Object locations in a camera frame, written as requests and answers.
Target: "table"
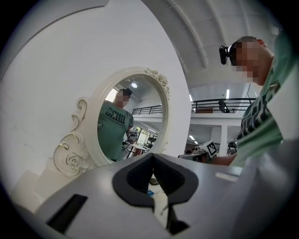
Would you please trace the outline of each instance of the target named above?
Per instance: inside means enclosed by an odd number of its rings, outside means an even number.
[[[145,148],[144,146],[137,145],[135,143],[134,144],[130,144],[130,145],[132,145],[132,148],[131,148],[131,150],[130,150],[130,152],[129,152],[129,154],[128,154],[128,156],[126,158],[129,158],[129,155],[131,154],[133,148],[141,149],[142,150],[142,154],[143,154],[144,150],[148,151],[148,149]]]

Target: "black railing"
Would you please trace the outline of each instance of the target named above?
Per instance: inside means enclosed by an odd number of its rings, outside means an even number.
[[[136,108],[133,110],[134,115],[136,114],[155,114],[155,113],[163,113],[162,105]]]
[[[192,113],[236,113],[245,111],[256,98],[205,99],[192,102]]]
[[[256,98],[205,99],[191,102],[192,113],[236,113],[245,111]],[[162,105],[155,105],[133,110],[133,115],[163,113]]]

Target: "green t-shirt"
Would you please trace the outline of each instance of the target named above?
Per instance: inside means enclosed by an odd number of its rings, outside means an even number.
[[[267,103],[296,67],[296,53],[284,32],[275,41],[274,53],[262,91],[243,115],[241,131],[237,137],[238,153],[230,166],[243,167],[248,157],[263,154],[269,146],[279,144],[283,139]]]
[[[129,127],[133,127],[134,118],[126,110],[118,108],[110,101],[104,102],[98,123],[98,139],[103,153],[116,160],[121,151],[122,139]]]

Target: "man's ear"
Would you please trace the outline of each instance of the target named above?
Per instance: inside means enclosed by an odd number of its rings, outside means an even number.
[[[263,40],[258,39],[257,42],[258,42],[258,44],[262,45],[263,47],[266,47],[266,44]]]

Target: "white pillar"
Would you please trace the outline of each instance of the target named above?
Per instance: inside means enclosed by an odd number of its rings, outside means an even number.
[[[219,156],[226,156],[227,153],[227,142],[228,142],[228,126],[221,126],[221,142],[219,149]]]

